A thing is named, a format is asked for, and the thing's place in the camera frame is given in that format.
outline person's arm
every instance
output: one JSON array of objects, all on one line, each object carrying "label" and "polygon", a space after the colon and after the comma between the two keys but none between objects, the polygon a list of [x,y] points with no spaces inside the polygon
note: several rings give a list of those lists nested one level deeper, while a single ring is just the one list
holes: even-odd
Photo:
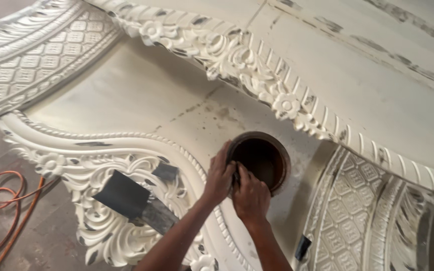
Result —
[{"label": "person's arm", "polygon": [[235,212],[256,245],[263,271],[293,271],[277,243],[266,219],[270,204],[269,188],[238,163],[241,185],[234,184],[232,201]]},{"label": "person's arm", "polygon": [[210,161],[203,194],[184,217],[157,242],[133,271],[177,271],[193,239],[214,208],[229,194],[235,162],[226,166],[230,141]]}]

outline circular cutout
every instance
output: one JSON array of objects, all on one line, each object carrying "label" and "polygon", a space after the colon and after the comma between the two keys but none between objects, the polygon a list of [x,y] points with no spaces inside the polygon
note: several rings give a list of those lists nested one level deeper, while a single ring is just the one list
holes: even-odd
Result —
[{"label": "circular cutout", "polygon": [[236,137],[229,147],[227,163],[241,162],[257,179],[275,192],[291,172],[286,148],[265,132],[245,132]]}]

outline forearm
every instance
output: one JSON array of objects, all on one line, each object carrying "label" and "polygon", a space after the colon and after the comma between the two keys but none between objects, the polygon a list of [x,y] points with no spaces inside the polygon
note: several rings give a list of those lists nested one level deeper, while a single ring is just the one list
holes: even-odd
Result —
[{"label": "forearm", "polygon": [[263,271],[293,271],[267,220],[249,226],[247,229],[256,246]]},{"label": "forearm", "polygon": [[193,239],[215,204],[201,198],[184,217],[157,242],[133,271],[177,271]]}]

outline person's hand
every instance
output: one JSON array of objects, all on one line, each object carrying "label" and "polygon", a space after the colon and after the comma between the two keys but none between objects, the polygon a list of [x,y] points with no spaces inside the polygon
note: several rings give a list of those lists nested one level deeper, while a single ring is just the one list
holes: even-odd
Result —
[{"label": "person's hand", "polygon": [[270,191],[266,183],[259,181],[252,172],[240,162],[237,163],[241,176],[241,185],[234,184],[232,201],[239,219],[244,225],[254,227],[267,221],[266,214],[269,210]]},{"label": "person's hand", "polygon": [[232,174],[235,172],[235,161],[225,164],[227,150],[231,141],[224,143],[220,151],[210,160],[210,169],[202,198],[209,200],[213,205],[220,204],[231,190]]}]

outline electrical cord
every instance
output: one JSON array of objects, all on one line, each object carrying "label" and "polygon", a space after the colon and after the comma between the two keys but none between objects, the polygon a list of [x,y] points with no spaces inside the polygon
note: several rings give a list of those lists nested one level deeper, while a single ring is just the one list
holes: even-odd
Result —
[{"label": "electrical cord", "polygon": [[[3,204],[2,206],[0,206],[0,209],[3,209],[4,207],[10,205],[13,202],[16,202],[16,213],[15,213],[15,218],[13,219],[13,224],[11,225],[11,228],[9,229],[8,233],[6,234],[6,236],[3,238],[3,240],[0,243],[0,248],[6,243],[6,241],[8,241],[8,239],[10,237],[11,240],[9,241],[9,243],[6,245],[6,247],[4,248],[3,253],[0,255],[0,264],[3,261],[4,257],[6,256],[6,254],[8,253],[9,249],[11,248],[11,246],[13,246],[13,243],[15,242],[16,238],[18,237],[18,235],[20,234],[21,230],[23,229],[23,227],[26,224],[26,221],[28,220],[29,216],[31,215],[34,206],[36,205],[36,202],[38,201],[39,198],[39,194],[41,194],[41,190],[48,187],[49,185],[51,185],[54,181],[57,180],[57,178],[53,179],[52,181],[48,182],[47,184],[44,184],[44,178],[41,177],[41,179],[39,180],[39,185],[38,185],[38,189],[36,189],[35,191],[26,194],[22,197],[18,197],[19,194],[21,193],[21,191],[23,190],[24,186],[25,186],[25,179],[23,178],[23,176],[17,172],[17,171],[3,171],[0,173],[1,175],[4,174],[14,174],[16,176],[19,177],[21,183],[20,183],[20,187],[19,190],[17,192],[15,192],[14,190],[10,189],[10,188],[6,188],[6,187],[0,187],[0,191],[6,191],[9,192],[13,195],[13,199],[11,200],[7,200],[7,201],[0,201],[0,204]],[[30,207],[28,208],[28,211],[26,212],[25,217],[23,218],[23,221],[20,223],[18,229],[16,230],[15,234],[13,234],[13,231],[16,228],[16,225],[18,224],[18,220],[20,217],[20,213],[21,213],[21,200],[25,199],[31,195],[35,194],[33,201],[31,202]]]}]

